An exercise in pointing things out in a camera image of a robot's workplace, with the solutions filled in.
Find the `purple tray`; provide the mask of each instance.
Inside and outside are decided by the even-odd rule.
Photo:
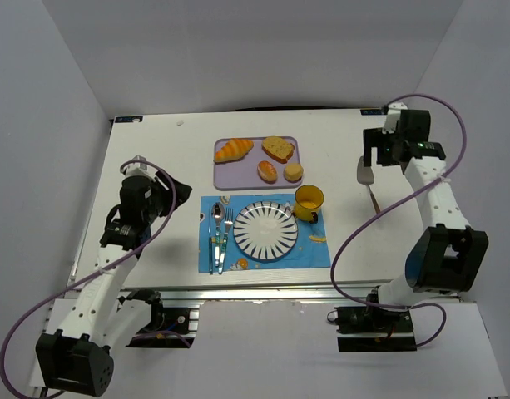
[[[303,178],[299,181],[290,183],[285,179],[284,170],[286,165],[273,160],[262,150],[262,140],[265,137],[245,137],[253,140],[253,149],[241,160],[235,160],[224,164],[214,164],[214,186],[218,190],[263,190],[263,189],[286,189],[299,187]],[[282,136],[294,145],[294,155],[288,160],[288,163],[298,162],[299,146],[297,140],[293,137]],[[220,139],[214,144],[214,154],[225,145],[230,139]],[[275,183],[266,183],[259,176],[256,168],[261,160],[268,160],[277,169],[279,178]]]

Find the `wall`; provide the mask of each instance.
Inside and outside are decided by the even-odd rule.
[[[510,396],[510,1],[465,1],[417,91],[450,101],[467,124],[468,152],[452,185],[472,226],[490,241],[469,297],[478,302]],[[459,128],[447,111],[432,109],[434,139],[452,160]]]
[[[380,105],[461,0],[43,0],[109,116]]]
[[[40,0],[0,0],[0,345],[65,285],[108,128]],[[46,311],[11,342],[7,369],[22,392]]]

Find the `mug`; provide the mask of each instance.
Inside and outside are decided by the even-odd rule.
[[[315,185],[301,185],[295,191],[294,215],[311,224],[318,223],[318,212],[324,202],[323,191]]]

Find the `black and white plate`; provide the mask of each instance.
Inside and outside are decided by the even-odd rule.
[[[243,208],[233,225],[241,251],[258,260],[275,260],[294,247],[299,232],[291,211],[276,202],[255,202]]]

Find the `silverware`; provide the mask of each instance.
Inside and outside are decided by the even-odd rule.
[[[223,243],[221,245],[220,266],[218,273],[223,273],[223,263],[225,262],[225,251],[227,250],[227,241],[229,239],[229,230],[232,227],[232,208],[225,209],[225,234],[223,234]]]
[[[220,226],[221,221],[223,220],[224,216],[224,209],[223,205],[219,202],[216,202],[214,205],[212,205],[212,218],[214,218],[215,221],[215,266],[219,267],[220,265]]]
[[[208,272],[214,274],[214,262],[212,262],[212,222],[210,221],[210,214],[212,207],[208,209]]]
[[[371,185],[374,183],[374,175],[373,170],[369,167],[366,168],[364,166],[364,157],[360,156],[358,160],[358,166],[356,167],[356,180],[361,184],[365,185],[369,191],[369,197],[371,198],[371,202],[373,202],[374,211],[379,214],[380,207],[377,199],[374,198],[373,191],[371,190]]]

